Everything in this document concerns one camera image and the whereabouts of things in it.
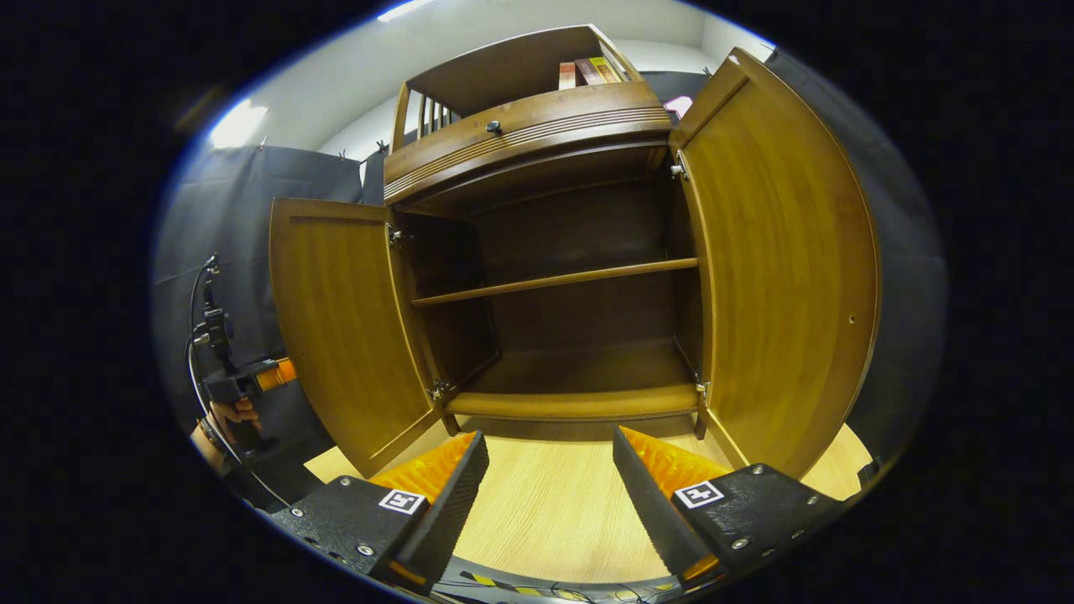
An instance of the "human hand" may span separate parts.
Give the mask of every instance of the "human hand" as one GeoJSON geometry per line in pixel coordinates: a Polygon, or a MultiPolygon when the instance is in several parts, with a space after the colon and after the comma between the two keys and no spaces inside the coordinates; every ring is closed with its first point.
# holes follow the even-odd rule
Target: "human hand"
{"type": "MultiPolygon", "coordinates": [[[[259,421],[259,415],[257,409],[253,408],[253,403],[249,399],[242,399],[235,406],[220,405],[215,402],[211,402],[209,405],[213,407],[213,414],[222,419],[229,419],[238,423],[240,421],[249,421],[253,423],[253,428],[257,429],[258,434],[261,433],[261,421],[259,421]]],[[[220,430],[223,432],[224,438],[229,443],[235,444],[235,435],[231,433],[231,428],[228,426],[227,421],[219,421],[220,430]]]]}

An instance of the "wooden drawer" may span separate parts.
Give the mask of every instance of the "wooden drawer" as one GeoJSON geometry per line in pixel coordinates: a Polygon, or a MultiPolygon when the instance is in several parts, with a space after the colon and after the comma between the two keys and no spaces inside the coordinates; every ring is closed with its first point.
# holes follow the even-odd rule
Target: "wooden drawer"
{"type": "Polygon", "coordinates": [[[462,119],[392,153],[384,160],[384,204],[467,172],[554,147],[601,139],[665,136],[667,111],[644,82],[557,90],[462,119]],[[502,133],[485,130],[490,121],[502,133]]]}

